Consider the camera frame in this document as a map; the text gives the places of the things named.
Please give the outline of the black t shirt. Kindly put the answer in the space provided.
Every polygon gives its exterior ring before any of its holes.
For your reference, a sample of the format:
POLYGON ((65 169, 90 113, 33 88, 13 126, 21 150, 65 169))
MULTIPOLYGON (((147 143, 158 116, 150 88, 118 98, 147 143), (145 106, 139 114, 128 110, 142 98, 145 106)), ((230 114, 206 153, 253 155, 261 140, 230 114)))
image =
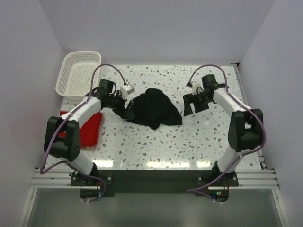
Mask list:
POLYGON ((145 93, 132 99, 133 119, 128 122, 148 126, 153 130, 161 124, 182 125, 182 116, 171 100, 159 89, 149 88, 145 93))

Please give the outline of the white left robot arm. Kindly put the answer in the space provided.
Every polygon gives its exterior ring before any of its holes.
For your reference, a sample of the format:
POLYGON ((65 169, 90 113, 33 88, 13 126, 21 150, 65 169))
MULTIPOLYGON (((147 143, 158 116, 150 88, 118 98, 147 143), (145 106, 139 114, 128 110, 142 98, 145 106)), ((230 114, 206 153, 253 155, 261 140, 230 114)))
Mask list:
POLYGON ((68 113, 59 117, 52 116, 47 121, 44 152, 45 156, 40 173, 45 174, 48 156, 58 158, 61 163, 68 164, 82 174, 81 179, 86 185, 94 185, 98 181, 96 164, 90 161, 81 151, 80 130, 83 125, 103 108, 112 109, 124 120, 134 117, 133 102, 125 106, 128 95, 135 91, 132 85, 116 88, 113 81, 102 79, 99 86, 92 89, 85 98, 68 113))

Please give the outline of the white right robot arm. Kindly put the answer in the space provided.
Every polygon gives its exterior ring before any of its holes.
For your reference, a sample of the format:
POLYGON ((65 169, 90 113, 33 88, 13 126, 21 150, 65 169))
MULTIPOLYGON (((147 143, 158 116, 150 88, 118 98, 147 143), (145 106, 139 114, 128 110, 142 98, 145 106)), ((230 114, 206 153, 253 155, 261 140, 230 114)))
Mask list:
POLYGON ((227 173, 235 171, 244 156, 254 153, 264 145, 265 129, 263 112, 252 109, 242 103, 232 93, 226 83, 218 83, 214 74, 202 77, 202 82, 187 83, 191 93, 183 96, 184 116, 209 109, 209 104, 219 105, 230 117, 227 133, 228 147, 223 156, 217 160, 211 170, 213 184, 223 185, 228 180, 227 173))

